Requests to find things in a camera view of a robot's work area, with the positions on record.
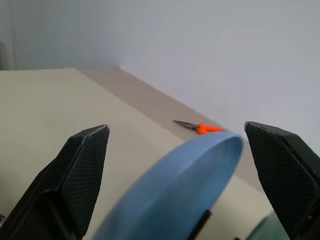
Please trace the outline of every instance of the pliers jaw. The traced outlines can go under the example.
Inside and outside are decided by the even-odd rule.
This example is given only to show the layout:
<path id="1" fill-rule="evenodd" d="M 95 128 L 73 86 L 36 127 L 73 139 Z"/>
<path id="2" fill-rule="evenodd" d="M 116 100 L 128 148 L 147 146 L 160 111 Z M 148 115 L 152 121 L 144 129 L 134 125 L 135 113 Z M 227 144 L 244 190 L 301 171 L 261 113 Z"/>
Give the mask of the pliers jaw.
<path id="1" fill-rule="evenodd" d="M 199 125 L 196 125 L 196 124 L 193 124 L 193 123 L 190 123 L 190 122 L 176 121 L 176 120 L 173 120 L 173 122 L 175 122 L 176 124 L 179 124 L 182 127 L 185 127 L 186 129 L 190 129 L 190 130 L 193 130 L 195 132 L 197 132 L 197 130 L 199 128 Z"/>

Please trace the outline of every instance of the textured gripper pad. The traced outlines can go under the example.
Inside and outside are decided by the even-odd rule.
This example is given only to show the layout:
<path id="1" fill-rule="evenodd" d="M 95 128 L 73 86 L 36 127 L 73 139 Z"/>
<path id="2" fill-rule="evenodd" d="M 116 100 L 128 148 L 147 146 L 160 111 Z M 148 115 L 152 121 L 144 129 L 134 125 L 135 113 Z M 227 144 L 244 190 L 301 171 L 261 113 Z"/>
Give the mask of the textured gripper pad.
<path id="1" fill-rule="evenodd" d="M 90 136 L 79 150 L 62 185 L 62 197 L 78 232 L 84 236 L 100 191 L 108 134 Z"/>
<path id="2" fill-rule="evenodd" d="M 319 187 L 285 137 L 272 130 L 281 130 L 280 133 L 285 132 L 286 136 L 305 143 L 293 133 L 268 127 L 271 126 L 248 123 L 245 131 L 263 190 L 283 228 L 293 239 L 310 218 L 320 197 Z"/>

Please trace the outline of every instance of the beige table surface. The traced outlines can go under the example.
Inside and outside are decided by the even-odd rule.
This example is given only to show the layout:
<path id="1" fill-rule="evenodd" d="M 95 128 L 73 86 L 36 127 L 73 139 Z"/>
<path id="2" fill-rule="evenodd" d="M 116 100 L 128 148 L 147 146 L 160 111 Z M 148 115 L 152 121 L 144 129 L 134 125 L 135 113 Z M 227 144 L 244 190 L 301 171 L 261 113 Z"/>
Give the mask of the beige table surface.
<path id="1" fill-rule="evenodd" d="M 196 133 L 177 126 L 173 120 L 225 127 L 119 68 L 89 69 L 82 70 L 82 73 L 182 140 L 190 140 Z M 247 140 L 235 175 L 263 192 Z"/>
<path id="2" fill-rule="evenodd" d="M 185 140 L 75 69 L 0 72 L 0 211 L 10 213 L 69 136 L 101 124 L 110 125 L 110 137 L 84 239 L 141 174 Z M 244 238 L 270 211 L 263 193 L 234 176 L 198 239 Z"/>

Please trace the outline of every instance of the blue disc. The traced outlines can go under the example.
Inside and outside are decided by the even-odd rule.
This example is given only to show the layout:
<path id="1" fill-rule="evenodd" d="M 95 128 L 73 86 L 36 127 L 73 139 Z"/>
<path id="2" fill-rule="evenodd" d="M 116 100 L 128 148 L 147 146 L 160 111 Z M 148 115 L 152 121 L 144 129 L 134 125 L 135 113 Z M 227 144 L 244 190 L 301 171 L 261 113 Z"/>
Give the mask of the blue disc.
<path id="1" fill-rule="evenodd" d="M 196 137 L 163 157 L 118 201 L 94 240 L 186 240 L 232 177 L 243 142 L 231 132 Z"/>

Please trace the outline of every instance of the pliers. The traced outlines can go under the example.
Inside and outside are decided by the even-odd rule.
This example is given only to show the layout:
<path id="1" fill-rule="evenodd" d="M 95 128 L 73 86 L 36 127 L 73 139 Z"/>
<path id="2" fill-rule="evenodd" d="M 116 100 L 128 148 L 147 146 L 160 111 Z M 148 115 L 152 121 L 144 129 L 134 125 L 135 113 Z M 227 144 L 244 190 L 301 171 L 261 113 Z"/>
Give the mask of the pliers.
<path id="1" fill-rule="evenodd" d="M 225 131 L 219 127 L 207 126 L 202 123 L 200 123 L 199 125 L 196 125 L 196 124 L 193 124 L 190 122 L 185 122 L 185 121 L 176 121 L 176 120 L 173 120 L 173 121 L 182 127 L 185 127 L 185 128 L 190 129 L 192 131 L 195 131 L 199 135 L 208 134 L 208 133 L 212 133 L 212 132 L 224 132 Z"/>

